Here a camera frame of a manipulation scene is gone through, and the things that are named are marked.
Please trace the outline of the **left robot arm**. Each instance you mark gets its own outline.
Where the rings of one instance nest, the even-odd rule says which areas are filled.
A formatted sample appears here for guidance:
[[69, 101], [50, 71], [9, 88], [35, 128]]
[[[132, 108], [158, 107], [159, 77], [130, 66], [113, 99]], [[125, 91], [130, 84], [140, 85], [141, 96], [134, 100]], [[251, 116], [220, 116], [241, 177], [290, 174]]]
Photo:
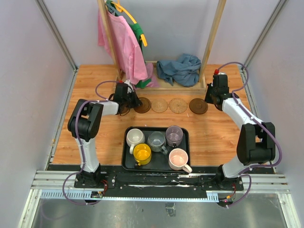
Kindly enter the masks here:
[[67, 124], [77, 142], [81, 158], [81, 170], [76, 173], [74, 187], [100, 188], [105, 183], [95, 146], [102, 117], [119, 115], [125, 109], [133, 109], [141, 104], [130, 80], [117, 81], [115, 92], [103, 101], [78, 100]]

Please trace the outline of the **woven rattan coaster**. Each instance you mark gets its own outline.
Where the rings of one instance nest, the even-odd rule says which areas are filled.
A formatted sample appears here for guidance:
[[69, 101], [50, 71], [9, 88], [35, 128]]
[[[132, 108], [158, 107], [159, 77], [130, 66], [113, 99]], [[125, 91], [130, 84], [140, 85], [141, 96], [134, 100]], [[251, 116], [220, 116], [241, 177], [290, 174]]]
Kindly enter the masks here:
[[188, 104], [181, 98], [174, 98], [169, 102], [169, 108], [173, 113], [181, 114], [187, 110]]
[[152, 101], [151, 108], [157, 113], [163, 113], [168, 109], [168, 103], [162, 98], [156, 99]]

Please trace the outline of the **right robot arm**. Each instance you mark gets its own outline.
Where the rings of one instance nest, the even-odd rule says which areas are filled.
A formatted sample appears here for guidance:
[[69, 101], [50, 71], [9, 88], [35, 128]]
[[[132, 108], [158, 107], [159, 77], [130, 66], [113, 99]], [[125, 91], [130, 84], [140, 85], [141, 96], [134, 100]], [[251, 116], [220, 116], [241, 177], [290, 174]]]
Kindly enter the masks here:
[[239, 97], [229, 91], [228, 76], [224, 73], [215, 71], [205, 102], [226, 113], [240, 129], [236, 156], [220, 165], [215, 176], [216, 186], [226, 190], [242, 171], [275, 159], [275, 126], [256, 118]]

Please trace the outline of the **brown wooden coaster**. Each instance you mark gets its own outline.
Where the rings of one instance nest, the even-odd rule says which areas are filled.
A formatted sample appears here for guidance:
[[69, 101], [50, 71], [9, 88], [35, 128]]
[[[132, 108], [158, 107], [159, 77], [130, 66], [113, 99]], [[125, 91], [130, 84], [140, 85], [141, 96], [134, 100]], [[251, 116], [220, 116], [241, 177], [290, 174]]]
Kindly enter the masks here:
[[125, 116], [127, 115], [128, 113], [130, 112], [130, 107], [128, 107], [127, 105], [123, 105], [121, 107], [121, 110], [120, 110], [120, 116]]
[[208, 110], [208, 104], [201, 98], [194, 98], [190, 101], [189, 108], [195, 114], [205, 114]]
[[134, 108], [134, 111], [140, 114], [148, 112], [151, 108], [150, 100], [146, 97], [140, 97], [139, 100], [141, 101], [142, 104]]

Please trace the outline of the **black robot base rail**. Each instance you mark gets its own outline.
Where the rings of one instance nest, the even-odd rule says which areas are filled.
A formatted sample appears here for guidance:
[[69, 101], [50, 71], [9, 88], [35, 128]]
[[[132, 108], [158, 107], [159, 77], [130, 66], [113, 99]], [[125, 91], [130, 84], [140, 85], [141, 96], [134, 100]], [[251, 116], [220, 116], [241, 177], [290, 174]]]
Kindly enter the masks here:
[[216, 167], [195, 166], [192, 173], [174, 171], [128, 171], [122, 166], [101, 166], [97, 174], [77, 174], [75, 188], [104, 189], [108, 197], [127, 198], [203, 198], [208, 190], [243, 190], [240, 177], [222, 179]]

